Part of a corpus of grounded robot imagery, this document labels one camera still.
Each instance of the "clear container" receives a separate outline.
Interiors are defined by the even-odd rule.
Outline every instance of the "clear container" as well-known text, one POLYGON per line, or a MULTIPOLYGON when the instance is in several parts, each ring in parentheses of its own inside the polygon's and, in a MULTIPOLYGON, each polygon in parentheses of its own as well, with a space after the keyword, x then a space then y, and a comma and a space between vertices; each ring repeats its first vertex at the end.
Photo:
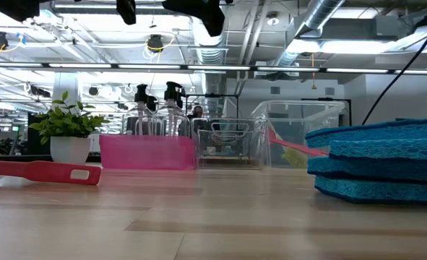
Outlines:
POLYGON ((175 82, 167 82, 165 91, 165 105, 157 110, 155 117, 161 120, 162 129, 158 135, 190 137, 190 123, 183 109, 176 101, 181 93, 177 89, 182 86, 175 82))
POLYGON ((311 131, 339 126, 345 104, 337 101, 270 100, 260 103, 251 118, 268 121, 266 164, 273 168, 307 168, 308 155, 285 145, 306 145, 311 131))
POLYGON ((137 105, 124 115, 122 124, 122 134, 127 135, 155 135, 154 114, 146 107, 146 104, 139 101, 137 105))
POLYGON ((134 95, 136 106, 124 115, 121 133, 126 135, 155 135, 154 114, 146 106, 151 100, 146 94, 146 84, 137 86, 137 93, 134 95))
POLYGON ((265 119, 195 118, 191 122, 199 168, 262 169, 265 119))

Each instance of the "pump head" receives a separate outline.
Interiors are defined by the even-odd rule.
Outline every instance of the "pump head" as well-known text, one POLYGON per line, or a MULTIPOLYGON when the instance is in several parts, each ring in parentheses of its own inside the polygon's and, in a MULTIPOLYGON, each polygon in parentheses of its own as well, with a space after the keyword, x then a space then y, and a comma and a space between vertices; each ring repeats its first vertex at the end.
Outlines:
POLYGON ((163 98, 164 100, 177 100, 180 93, 179 93, 179 89, 182 89, 183 86, 181 86, 180 84, 176 83, 176 82, 167 82, 167 90, 165 91, 165 97, 163 98))
POLYGON ((146 87, 146 84, 137 85, 138 91, 136 94, 134 94, 134 102, 142 101, 144 103, 147 103, 146 87))

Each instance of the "potted plant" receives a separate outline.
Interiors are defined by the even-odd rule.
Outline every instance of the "potted plant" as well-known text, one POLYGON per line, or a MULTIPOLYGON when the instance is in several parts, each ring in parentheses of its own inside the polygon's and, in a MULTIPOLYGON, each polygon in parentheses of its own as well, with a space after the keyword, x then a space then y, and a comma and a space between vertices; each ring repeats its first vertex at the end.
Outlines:
POLYGON ((40 132, 41 144, 51 138, 51 157, 58 163, 85 163, 90 152, 90 139, 88 136, 101 127, 104 120, 102 116, 90 116, 85 108, 94 108, 77 101, 75 105, 66 102, 69 93, 62 94, 62 100, 53 100, 58 104, 46 114, 36 117, 44 118, 40 123, 32 123, 30 128, 40 132))

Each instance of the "pink handle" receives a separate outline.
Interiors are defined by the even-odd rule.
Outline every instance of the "pink handle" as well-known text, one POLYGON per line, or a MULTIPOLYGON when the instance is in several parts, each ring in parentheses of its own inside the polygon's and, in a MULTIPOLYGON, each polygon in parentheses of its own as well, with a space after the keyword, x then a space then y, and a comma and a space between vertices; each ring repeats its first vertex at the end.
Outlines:
POLYGON ((2 162, 0 161, 0 175, 23 177, 24 169, 27 164, 25 162, 2 162))
POLYGON ((290 147, 290 148, 298 150, 298 151, 300 151, 304 154, 307 154, 307 155, 312 155, 312 156, 327 156, 327 155, 329 155, 329 153, 327 153, 325 151, 321 151, 319 149, 310 149, 310 148, 305 147, 304 145, 301 145, 301 144, 294 144, 291 142, 279 140, 276 137, 276 133, 272 129, 268 129, 268 132, 269 132, 269 142, 271 142, 271 143, 280 144, 280 145, 285 146, 285 147, 290 147))
POLYGON ((31 181, 96 185, 100 179, 100 168, 58 162, 36 161, 25 163, 0 161, 0 175, 23 177, 31 181))

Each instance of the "white pot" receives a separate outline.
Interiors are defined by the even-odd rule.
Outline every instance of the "white pot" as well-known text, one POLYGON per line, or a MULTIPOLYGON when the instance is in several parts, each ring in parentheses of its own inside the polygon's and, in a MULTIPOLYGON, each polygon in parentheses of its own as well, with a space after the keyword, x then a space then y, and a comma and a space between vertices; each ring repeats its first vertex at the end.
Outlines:
POLYGON ((57 163, 85 163, 90 153, 90 139, 79 137, 51 137, 51 157, 57 163))

